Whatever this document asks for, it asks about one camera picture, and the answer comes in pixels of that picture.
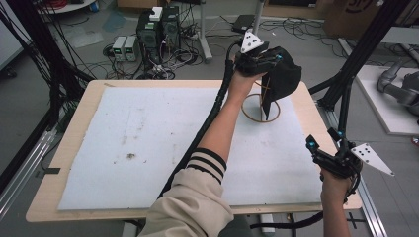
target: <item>hand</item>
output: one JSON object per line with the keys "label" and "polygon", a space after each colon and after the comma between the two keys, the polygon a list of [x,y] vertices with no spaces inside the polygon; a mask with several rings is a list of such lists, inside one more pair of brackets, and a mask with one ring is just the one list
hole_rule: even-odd
{"label": "hand", "polygon": [[241,105],[247,95],[249,95],[253,83],[263,75],[265,75],[265,73],[245,77],[239,71],[235,71],[228,88],[227,101],[233,101]]}
{"label": "hand", "polygon": [[327,170],[321,169],[320,174],[324,177],[321,192],[321,202],[325,204],[342,205],[346,192],[351,188],[351,180],[335,177]]}

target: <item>power supply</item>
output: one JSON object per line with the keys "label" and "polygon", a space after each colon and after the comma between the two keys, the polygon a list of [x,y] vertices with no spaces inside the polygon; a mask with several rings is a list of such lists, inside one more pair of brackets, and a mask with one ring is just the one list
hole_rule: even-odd
{"label": "power supply", "polygon": [[163,33],[166,38],[166,46],[180,47],[179,7],[175,6],[163,8],[161,22],[163,25]]}
{"label": "power supply", "polygon": [[127,37],[124,49],[126,51],[126,60],[136,61],[139,55],[138,38],[136,36]]}
{"label": "power supply", "polygon": [[142,13],[138,18],[136,35],[140,45],[142,59],[147,65],[151,60],[155,64],[161,63],[160,45],[163,40],[161,21],[152,22],[150,13]]}
{"label": "power supply", "polygon": [[126,44],[126,37],[118,37],[112,46],[114,51],[116,61],[125,61],[126,60],[126,51],[124,50],[124,45]]}

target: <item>sleeve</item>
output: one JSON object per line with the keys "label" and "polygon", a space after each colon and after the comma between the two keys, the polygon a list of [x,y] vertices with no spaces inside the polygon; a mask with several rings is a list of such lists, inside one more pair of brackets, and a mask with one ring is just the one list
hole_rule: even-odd
{"label": "sleeve", "polygon": [[171,189],[148,210],[139,236],[218,236],[233,219],[221,198],[224,160],[197,148],[187,168],[175,175]]}

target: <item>cardboard box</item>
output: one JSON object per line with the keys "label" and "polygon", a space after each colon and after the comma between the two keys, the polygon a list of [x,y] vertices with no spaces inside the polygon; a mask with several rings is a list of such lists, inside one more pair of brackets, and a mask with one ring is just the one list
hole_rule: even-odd
{"label": "cardboard box", "polygon": [[153,7],[163,7],[170,0],[118,0],[118,7],[121,8],[153,8]]}
{"label": "cardboard box", "polygon": [[358,40],[380,7],[376,1],[335,0],[324,20],[324,32],[333,38]]}

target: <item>wooden board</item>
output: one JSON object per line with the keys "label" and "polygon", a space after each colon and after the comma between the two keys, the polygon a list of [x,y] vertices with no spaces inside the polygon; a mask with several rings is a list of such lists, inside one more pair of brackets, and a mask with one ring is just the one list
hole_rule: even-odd
{"label": "wooden board", "polygon": [[[51,161],[51,168],[61,168],[57,175],[46,175],[28,210],[26,218],[30,222],[95,220],[95,219],[138,219],[144,218],[147,209],[118,210],[58,210],[67,182],[69,169],[74,157],[81,147],[83,137],[96,112],[102,93],[108,87],[185,87],[185,88],[219,88],[220,80],[175,80],[175,81],[130,81],[130,80],[95,80],[90,82],[87,90],[67,128],[60,145]],[[312,134],[321,148],[329,153],[336,148],[315,107],[307,88],[301,82],[291,95],[295,112],[305,135]],[[348,209],[360,208],[358,195],[350,196]],[[234,214],[260,214],[277,212],[298,212],[320,210],[320,203],[300,203],[284,205],[247,205],[234,206]]]}

